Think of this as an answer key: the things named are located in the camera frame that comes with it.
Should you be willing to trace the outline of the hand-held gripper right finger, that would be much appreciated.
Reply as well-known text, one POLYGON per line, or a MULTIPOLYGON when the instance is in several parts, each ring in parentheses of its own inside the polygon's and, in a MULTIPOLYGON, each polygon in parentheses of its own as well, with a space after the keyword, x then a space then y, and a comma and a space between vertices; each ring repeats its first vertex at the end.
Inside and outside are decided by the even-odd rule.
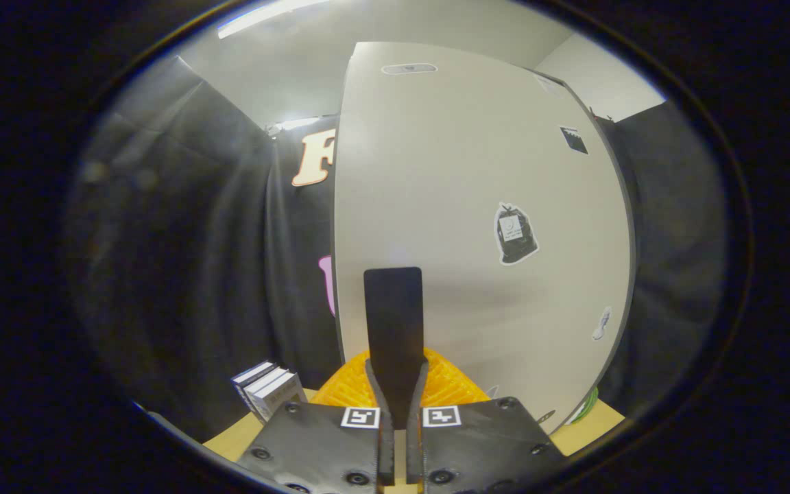
POLYGON ((416 371, 404 413, 405 478, 423 493, 527 493, 546 486, 564 456, 515 397, 425 406, 421 271, 394 275, 393 334, 416 371))

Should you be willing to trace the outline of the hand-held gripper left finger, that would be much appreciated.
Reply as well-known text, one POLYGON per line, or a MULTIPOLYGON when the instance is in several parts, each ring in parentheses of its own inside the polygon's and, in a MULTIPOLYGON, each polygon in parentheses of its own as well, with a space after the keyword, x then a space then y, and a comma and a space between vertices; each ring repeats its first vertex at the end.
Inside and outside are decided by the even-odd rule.
POLYGON ((237 464, 281 493, 383 493, 395 481, 396 271, 363 275, 369 357, 361 361, 375 403, 284 401, 237 464))

